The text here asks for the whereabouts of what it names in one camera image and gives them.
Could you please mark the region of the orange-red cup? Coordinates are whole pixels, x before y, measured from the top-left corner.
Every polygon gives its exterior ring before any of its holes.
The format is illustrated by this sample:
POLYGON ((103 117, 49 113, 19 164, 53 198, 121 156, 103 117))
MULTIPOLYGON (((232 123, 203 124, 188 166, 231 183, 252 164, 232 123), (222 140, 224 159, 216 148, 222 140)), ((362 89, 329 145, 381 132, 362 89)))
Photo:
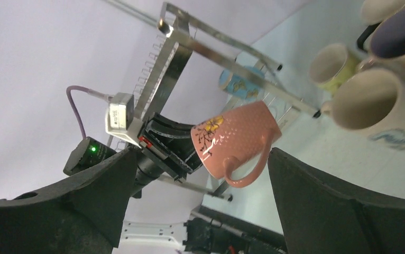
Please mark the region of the orange-red cup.
POLYGON ((258 179, 267 164, 271 146, 282 132, 263 101, 248 103, 192 127, 190 136, 207 171, 234 188, 243 188, 258 179), (252 171, 240 178, 232 174, 259 157, 252 171))

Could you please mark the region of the black mug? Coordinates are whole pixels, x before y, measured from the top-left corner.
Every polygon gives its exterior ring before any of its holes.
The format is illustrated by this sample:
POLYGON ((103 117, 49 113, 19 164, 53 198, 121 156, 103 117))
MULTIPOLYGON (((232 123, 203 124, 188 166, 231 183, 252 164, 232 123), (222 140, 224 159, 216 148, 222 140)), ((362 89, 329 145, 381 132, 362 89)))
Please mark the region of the black mug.
POLYGON ((356 40, 357 48, 367 53, 366 40, 386 19, 405 8, 405 0, 366 0, 361 6, 361 20, 367 28, 356 40))

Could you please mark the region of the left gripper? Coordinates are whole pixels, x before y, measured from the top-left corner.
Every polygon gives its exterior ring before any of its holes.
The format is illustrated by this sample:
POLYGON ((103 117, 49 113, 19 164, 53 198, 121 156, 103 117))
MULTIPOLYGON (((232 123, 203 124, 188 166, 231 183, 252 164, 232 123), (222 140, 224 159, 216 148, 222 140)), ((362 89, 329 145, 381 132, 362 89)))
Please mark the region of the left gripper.
POLYGON ((161 175, 182 180, 202 166, 192 143, 192 127, 155 113, 143 123, 143 148, 129 145, 125 151, 85 137, 70 153, 63 173, 92 176, 89 185, 94 194, 140 198, 142 189, 161 175))

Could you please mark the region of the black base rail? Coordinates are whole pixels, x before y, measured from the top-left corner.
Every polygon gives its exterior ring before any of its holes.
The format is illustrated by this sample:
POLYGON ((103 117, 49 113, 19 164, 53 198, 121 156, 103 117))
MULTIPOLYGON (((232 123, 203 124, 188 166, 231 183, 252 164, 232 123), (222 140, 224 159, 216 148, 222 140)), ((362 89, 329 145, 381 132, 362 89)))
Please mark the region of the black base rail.
POLYGON ((187 252, 288 253, 282 234, 202 205, 191 211, 184 226, 187 252))

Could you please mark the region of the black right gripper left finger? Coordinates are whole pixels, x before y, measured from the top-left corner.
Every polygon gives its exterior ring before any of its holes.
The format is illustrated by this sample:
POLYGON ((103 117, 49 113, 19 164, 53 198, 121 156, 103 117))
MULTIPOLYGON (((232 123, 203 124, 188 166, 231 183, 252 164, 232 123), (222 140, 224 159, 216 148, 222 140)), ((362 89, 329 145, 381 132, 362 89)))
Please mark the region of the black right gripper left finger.
POLYGON ((15 199, 0 199, 0 253, 112 253, 129 198, 93 193, 72 176, 15 199))

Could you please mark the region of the cream decorated mug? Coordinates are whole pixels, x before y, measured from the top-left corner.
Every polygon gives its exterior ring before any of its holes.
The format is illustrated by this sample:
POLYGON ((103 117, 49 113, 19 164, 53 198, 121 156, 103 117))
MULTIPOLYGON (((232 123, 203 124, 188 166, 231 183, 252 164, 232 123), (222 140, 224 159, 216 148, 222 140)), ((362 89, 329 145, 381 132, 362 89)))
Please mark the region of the cream decorated mug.
POLYGON ((385 68, 361 71, 323 103, 321 112, 348 132, 405 151, 405 75, 385 68))

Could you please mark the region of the yellow-green mug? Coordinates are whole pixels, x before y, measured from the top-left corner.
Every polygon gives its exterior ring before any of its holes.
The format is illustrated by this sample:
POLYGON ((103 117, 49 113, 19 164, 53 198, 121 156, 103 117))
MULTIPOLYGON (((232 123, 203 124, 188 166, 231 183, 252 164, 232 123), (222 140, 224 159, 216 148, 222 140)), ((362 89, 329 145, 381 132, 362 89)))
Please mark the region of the yellow-green mug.
POLYGON ((355 75, 361 59, 343 43, 322 48, 311 62, 308 75, 320 89, 335 95, 341 85, 355 75))

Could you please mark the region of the blue-rimmed cup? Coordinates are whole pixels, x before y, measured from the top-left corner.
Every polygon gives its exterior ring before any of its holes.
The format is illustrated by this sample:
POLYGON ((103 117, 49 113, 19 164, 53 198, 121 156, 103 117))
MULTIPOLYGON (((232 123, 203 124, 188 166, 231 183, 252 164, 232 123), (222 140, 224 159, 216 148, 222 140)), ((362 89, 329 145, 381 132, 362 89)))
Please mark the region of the blue-rimmed cup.
POLYGON ((225 69, 219 77, 219 88, 228 94, 247 102, 260 100, 264 90, 257 84, 225 69))

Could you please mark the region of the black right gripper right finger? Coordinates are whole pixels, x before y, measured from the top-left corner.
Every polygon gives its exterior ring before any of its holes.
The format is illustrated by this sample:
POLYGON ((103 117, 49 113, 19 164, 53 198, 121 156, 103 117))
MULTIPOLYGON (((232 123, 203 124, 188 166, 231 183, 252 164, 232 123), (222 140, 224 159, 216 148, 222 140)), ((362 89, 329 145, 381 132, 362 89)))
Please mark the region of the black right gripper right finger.
POLYGON ((279 148, 269 176, 288 253, 405 253, 405 199, 359 187, 279 148))

